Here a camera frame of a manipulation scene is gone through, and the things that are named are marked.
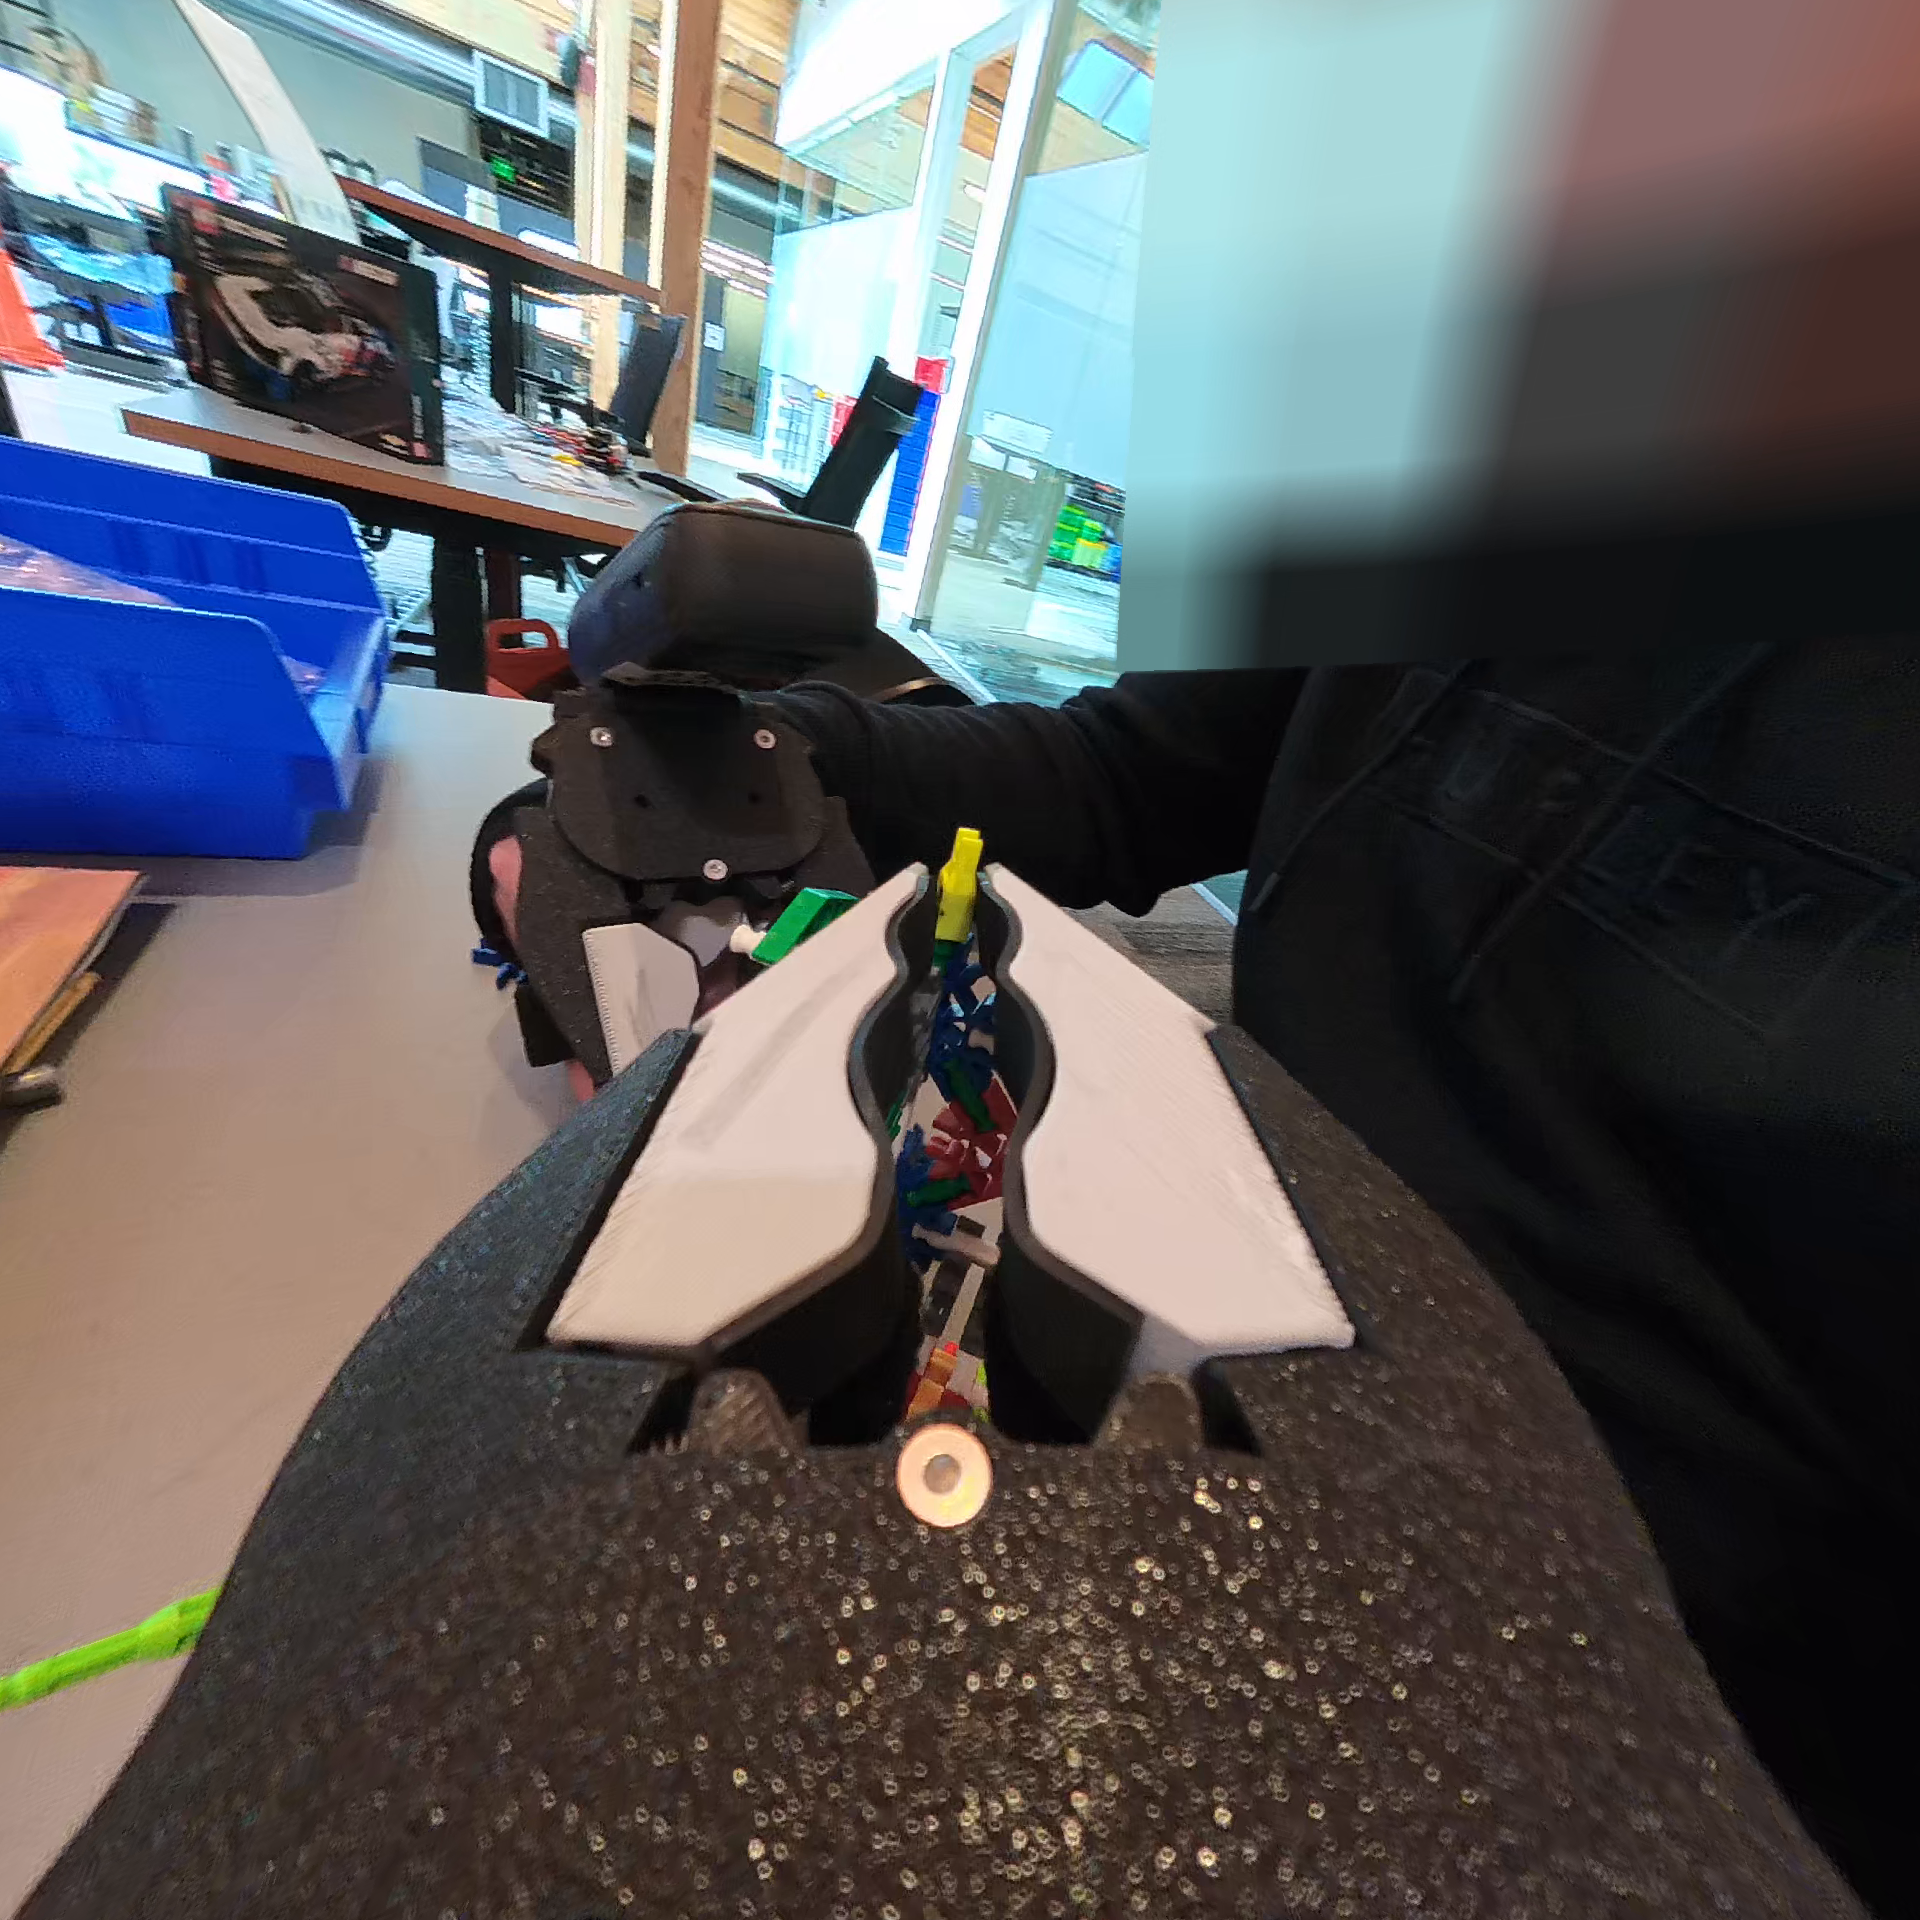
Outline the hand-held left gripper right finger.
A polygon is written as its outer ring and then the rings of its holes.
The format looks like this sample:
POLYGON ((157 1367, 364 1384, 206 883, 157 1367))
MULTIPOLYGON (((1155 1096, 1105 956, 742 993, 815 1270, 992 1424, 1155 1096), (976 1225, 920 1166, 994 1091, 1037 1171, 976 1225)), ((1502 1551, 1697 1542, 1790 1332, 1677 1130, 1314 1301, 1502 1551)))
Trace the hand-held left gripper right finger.
POLYGON ((1032 1374, 1192 1374, 1356 1328, 1247 1115, 1216 1024, 1011 868, 981 926, 1003 1063, 1027 1044, 1001 1285, 1032 1374))

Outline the wooden post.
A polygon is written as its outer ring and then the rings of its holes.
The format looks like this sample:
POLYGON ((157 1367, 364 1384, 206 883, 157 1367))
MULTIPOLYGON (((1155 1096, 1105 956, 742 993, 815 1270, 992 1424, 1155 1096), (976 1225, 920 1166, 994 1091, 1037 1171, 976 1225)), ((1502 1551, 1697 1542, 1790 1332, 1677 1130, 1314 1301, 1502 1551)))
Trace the wooden post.
POLYGON ((687 474, 698 410, 721 29, 721 3, 661 7, 647 252, 661 310, 684 328, 650 439, 654 466, 672 474, 687 474))

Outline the person's right forearm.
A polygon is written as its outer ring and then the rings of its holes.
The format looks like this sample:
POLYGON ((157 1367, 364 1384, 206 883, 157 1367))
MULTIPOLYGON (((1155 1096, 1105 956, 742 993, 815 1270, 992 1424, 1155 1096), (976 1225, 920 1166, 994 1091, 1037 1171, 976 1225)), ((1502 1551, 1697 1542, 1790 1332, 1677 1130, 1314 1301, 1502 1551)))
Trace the person's right forearm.
POLYGON ((774 692, 876 881, 949 858, 958 830, 1049 900, 1141 917, 1169 890, 1247 868, 1295 671, 1155 671, 1059 706, 925 708, 835 684, 774 692))

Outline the wood-edged desk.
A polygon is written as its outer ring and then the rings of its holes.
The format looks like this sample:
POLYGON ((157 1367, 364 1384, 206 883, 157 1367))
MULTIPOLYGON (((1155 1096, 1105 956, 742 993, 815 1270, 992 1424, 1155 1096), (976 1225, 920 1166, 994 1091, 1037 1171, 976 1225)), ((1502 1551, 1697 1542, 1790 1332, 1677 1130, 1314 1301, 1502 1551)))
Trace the wood-edged desk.
POLYGON ((649 486, 607 499, 396 460, 206 389, 128 402, 120 421, 128 436, 202 456, 222 477, 333 501, 358 522, 428 538, 434 677, 445 692, 487 692, 487 624, 520 616, 523 565, 619 553, 677 506, 672 492, 649 486))

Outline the black printed toy box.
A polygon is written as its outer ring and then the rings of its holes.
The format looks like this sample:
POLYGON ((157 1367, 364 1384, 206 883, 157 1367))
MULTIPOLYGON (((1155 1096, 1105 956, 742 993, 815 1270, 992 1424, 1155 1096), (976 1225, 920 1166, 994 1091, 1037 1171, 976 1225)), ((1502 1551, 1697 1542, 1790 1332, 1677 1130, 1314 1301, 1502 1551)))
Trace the black printed toy box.
POLYGON ((447 456, 439 286, 408 260, 242 204, 160 191, 189 377, 412 466, 447 456))

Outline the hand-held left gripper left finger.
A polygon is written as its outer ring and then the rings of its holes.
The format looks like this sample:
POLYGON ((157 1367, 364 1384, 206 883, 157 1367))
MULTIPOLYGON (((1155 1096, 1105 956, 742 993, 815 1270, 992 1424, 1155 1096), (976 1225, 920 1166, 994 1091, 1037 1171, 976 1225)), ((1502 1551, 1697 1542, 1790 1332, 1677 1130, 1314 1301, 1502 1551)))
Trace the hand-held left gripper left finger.
POLYGON ((892 1143, 857 1061, 908 983, 905 868, 707 1015, 547 1326, 548 1343, 708 1359, 829 1280, 881 1228, 892 1143))

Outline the dark standing desk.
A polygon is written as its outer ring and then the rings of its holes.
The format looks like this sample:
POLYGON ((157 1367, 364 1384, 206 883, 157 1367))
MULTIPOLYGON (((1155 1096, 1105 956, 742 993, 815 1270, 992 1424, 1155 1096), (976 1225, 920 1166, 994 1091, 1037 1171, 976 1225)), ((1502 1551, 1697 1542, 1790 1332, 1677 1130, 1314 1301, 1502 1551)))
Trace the dark standing desk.
POLYGON ((505 412, 519 412, 519 295, 612 299, 654 308, 661 305, 661 291, 642 280, 520 243, 440 204, 411 200, 348 176, 336 176, 334 182, 357 212, 386 223, 431 257, 485 277, 490 293, 490 392, 505 412))

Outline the long tan rod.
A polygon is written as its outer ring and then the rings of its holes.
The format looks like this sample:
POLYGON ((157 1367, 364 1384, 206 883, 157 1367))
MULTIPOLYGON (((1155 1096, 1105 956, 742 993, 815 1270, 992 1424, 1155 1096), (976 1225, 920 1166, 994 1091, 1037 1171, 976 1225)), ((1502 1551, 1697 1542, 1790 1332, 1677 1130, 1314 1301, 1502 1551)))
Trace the long tan rod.
POLYGON ((47 1049, 61 1039, 61 1032, 85 1009, 85 1003, 94 996, 99 986, 101 973, 85 970, 76 973, 61 988, 61 993, 36 1017, 24 1039, 8 1055, 3 1067, 4 1082, 12 1082, 15 1078, 36 1070, 40 1058, 47 1055, 47 1049))

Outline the blue plastic bin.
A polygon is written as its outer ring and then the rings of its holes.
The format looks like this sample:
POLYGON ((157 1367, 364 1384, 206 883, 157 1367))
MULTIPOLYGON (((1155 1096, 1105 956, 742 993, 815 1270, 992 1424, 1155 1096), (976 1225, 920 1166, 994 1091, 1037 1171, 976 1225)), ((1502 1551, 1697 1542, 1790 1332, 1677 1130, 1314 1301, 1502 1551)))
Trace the blue plastic bin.
POLYGON ((391 623, 348 513, 3 445, 3 847, 300 858, 348 812, 391 623))

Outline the black office chair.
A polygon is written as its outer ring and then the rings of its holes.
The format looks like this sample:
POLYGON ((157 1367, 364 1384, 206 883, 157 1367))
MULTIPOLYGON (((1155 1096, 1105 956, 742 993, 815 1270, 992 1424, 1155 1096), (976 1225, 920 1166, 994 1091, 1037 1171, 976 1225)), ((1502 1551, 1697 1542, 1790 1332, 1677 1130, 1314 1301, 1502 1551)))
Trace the black office chair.
POLYGON ((605 412, 636 459, 652 446, 661 397, 682 355, 684 335, 687 321, 681 314, 649 310, 635 316, 605 412))
POLYGON ((874 356, 852 408, 813 483, 797 490, 773 477, 741 471, 737 478, 773 499, 784 513, 854 528, 888 463, 914 428, 929 392, 874 356))

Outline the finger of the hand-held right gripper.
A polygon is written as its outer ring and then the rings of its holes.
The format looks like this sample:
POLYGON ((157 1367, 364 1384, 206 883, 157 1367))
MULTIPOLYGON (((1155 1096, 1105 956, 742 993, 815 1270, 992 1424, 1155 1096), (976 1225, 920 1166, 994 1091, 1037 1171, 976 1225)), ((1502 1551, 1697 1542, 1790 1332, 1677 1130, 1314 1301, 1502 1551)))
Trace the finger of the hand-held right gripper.
POLYGON ((612 1078, 663 1037, 694 1026, 703 998, 697 954, 649 924, 601 924, 583 932, 593 1009, 612 1078))

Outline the multicoloured construction toy model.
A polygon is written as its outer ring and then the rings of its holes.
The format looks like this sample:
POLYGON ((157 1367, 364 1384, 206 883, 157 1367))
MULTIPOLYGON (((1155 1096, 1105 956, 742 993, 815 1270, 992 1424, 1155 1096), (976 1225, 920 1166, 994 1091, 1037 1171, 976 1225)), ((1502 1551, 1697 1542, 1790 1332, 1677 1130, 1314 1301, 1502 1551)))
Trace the multicoloured construction toy model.
MULTIPOLYGON (((981 986, 976 942, 932 946, 932 998, 918 1017, 916 1074, 890 1108, 895 1202, 908 1275, 925 1280, 937 1262, 986 1272, 997 1239, 969 1211, 997 1204, 1017 1108, 997 1078, 997 991, 981 986)), ((12 1712, 134 1666, 189 1659, 222 1587, 178 1596, 143 1621, 96 1641, 49 1652, 3 1679, 12 1712)))

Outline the K'nex instruction bag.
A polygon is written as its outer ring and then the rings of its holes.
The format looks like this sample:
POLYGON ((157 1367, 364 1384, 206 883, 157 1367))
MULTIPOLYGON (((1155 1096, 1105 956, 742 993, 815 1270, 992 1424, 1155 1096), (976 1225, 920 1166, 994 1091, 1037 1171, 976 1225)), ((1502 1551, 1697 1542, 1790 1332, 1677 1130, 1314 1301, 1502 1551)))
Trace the K'nex instruction bag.
POLYGON ((74 974, 99 973, 143 885, 130 871, 3 868, 3 1067, 74 974))

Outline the person's dark clothing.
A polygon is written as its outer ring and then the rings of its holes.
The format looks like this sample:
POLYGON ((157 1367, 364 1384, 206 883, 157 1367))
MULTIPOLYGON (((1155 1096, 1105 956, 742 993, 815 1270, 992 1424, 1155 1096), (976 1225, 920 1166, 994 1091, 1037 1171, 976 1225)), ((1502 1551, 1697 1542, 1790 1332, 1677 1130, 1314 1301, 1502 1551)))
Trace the person's dark clothing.
POLYGON ((1916 1916, 1916 635, 1234 677, 1236 1015, 1548 1348, 1820 1846, 1916 1916))

